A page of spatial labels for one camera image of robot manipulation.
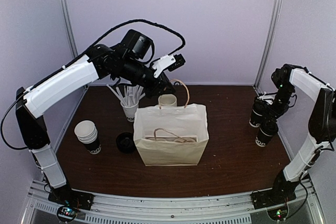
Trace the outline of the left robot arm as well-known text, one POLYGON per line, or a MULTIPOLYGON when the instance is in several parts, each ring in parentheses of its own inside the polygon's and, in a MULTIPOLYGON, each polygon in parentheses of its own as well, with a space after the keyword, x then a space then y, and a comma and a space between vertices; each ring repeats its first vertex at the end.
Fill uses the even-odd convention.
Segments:
POLYGON ((17 90, 15 113, 24 143, 41 166, 52 193, 64 205, 75 201, 75 192, 50 146, 44 113, 75 90, 106 76, 142 86, 148 98, 173 93, 175 90, 164 70, 172 71, 181 55, 169 53, 147 67, 140 60, 152 45, 150 38, 131 29, 120 43, 112 47, 95 45, 40 84, 17 90))

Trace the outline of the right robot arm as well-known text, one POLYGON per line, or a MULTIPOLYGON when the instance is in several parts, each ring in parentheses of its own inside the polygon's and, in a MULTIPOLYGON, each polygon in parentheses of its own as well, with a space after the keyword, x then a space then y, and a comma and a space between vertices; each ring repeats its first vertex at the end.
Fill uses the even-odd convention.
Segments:
POLYGON ((269 199, 279 204, 299 185, 320 154, 332 151, 335 141, 335 88, 314 76, 306 67, 284 64, 271 79, 278 89, 269 112, 282 116, 289 108, 289 99, 299 89, 312 104, 307 119, 307 136, 293 160, 275 178, 269 199))

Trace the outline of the black plastic cup lid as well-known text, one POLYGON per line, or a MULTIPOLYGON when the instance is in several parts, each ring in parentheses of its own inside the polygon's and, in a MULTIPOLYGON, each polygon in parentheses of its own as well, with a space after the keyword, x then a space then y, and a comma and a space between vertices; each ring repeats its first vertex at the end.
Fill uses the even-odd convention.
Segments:
POLYGON ((254 101, 254 104, 253 104, 253 111, 256 114, 263 115, 263 113, 267 109, 267 106, 268 106, 268 103, 266 101, 256 100, 256 101, 254 101))

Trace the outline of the black paper coffee cup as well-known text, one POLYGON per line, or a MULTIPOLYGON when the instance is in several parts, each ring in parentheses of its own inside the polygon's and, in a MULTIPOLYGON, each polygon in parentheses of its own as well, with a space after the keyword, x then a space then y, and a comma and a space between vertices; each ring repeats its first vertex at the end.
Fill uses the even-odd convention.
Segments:
POLYGON ((254 128, 258 128, 264 121, 265 121, 265 111, 253 108, 251 111, 249 124, 254 128))

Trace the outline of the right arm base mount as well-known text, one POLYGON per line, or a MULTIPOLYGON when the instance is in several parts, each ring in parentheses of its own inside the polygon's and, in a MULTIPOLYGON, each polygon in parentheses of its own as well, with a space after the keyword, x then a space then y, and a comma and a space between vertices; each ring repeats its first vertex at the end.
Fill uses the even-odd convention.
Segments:
POLYGON ((251 194, 254 209, 266 209, 268 217, 273 221, 285 221, 289 216, 288 203, 296 199, 295 193, 289 195, 274 196, 272 189, 263 191, 254 190, 251 194))

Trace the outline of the cardboard cup carrier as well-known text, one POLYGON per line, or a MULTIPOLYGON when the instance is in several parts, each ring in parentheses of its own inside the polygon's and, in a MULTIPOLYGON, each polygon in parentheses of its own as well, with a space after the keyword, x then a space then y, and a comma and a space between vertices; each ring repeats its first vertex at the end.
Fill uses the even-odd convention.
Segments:
POLYGON ((197 142, 196 137, 154 137, 146 136, 146 140, 150 141, 161 141, 161 142, 175 142, 175 143, 195 143, 197 142))

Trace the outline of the cream paper bag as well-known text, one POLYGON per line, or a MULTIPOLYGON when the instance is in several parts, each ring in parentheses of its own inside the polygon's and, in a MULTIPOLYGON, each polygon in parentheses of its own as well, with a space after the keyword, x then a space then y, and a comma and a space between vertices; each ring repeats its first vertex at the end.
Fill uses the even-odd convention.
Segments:
POLYGON ((203 104, 138 108, 133 124, 133 140, 145 166, 196 166, 209 140, 207 111, 203 104), (154 137, 196 137, 195 143, 146 140, 154 137))

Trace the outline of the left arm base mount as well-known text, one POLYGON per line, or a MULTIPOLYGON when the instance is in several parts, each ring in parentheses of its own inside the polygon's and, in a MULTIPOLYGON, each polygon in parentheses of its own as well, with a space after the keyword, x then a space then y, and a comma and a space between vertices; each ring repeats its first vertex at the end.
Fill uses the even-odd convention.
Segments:
POLYGON ((53 192, 49 193, 48 200, 60 206, 56 210, 56 217, 61 222, 69 223, 75 219, 85 217, 84 210, 90 210, 94 195, 80 191, 72 191, 68 199, 61 200, 53 192))

